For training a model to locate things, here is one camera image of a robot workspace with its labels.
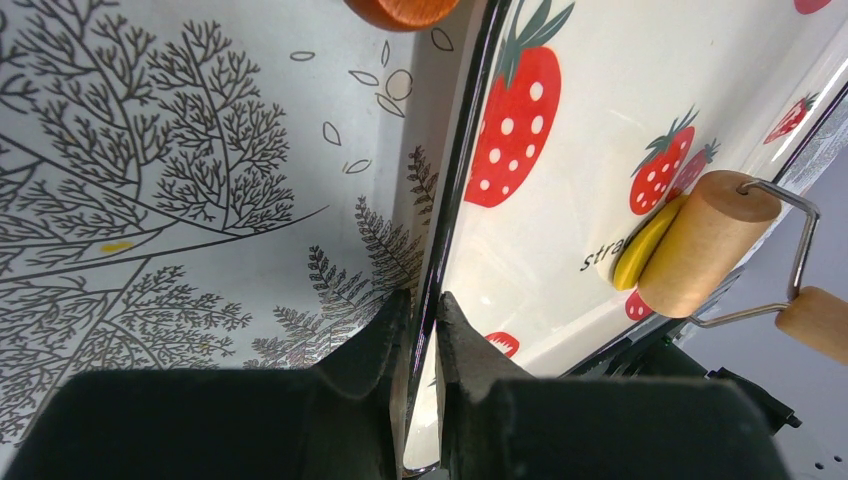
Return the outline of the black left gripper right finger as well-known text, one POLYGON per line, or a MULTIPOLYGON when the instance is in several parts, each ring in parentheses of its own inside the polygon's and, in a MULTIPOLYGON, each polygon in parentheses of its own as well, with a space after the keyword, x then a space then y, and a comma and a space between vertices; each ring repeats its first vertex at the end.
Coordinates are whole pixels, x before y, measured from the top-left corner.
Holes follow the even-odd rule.
POLYGON ((453 479, 786 479, 754 404, 726 381, 536 378, 467 320, 436 314, 441 465, 453 479))

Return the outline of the wooden dough roller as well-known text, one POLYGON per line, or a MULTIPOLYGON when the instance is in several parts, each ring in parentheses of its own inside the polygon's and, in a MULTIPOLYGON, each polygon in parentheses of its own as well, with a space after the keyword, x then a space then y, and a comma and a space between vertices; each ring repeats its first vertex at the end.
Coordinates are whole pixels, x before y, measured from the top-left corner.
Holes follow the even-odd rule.
POLYGON ((846 301, 802 284, 820 217, 814 203, 771 182, 729 170, 710 172, 683 201, 648 257, 636 287, 654 312, 702 328, 772 314, 784 334, 846 364, 846 301), (697 309, 768 230, 785 203, 806 216, 786 300, 699 319, 697 309))

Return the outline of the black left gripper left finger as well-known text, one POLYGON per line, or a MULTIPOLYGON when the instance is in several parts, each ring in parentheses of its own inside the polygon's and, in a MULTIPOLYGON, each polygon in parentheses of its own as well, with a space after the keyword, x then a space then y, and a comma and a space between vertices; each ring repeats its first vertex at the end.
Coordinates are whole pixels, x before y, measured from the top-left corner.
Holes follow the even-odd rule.
POLYGON ((9 479, 397 479, 411 298, 301 370, 93 371, 66 383, 9 479))

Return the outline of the yellow dough piece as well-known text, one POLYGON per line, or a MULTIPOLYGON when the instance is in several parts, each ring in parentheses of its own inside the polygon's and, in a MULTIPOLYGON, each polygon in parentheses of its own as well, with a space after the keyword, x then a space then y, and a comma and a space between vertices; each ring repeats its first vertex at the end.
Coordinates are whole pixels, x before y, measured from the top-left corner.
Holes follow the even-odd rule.
POLYGON ((617 291, 630 290, 637 285, 648 260, 687 200, 687 195, 680 195, 664 206, 624 248, 612 276, 612 285, 617 291))

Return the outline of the white strawberry tray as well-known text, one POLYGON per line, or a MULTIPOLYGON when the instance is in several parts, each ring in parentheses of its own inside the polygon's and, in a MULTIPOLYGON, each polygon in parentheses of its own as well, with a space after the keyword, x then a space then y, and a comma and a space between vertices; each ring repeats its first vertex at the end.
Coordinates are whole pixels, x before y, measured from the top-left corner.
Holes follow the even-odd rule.
POLYGON ((639 226, 715 169, 802 193, 847 93, 843 1, 492 1, 422 299, 405 464, 439 459, 442 292, 529 373, 568 373, 654 313, 611 283, 639 226))

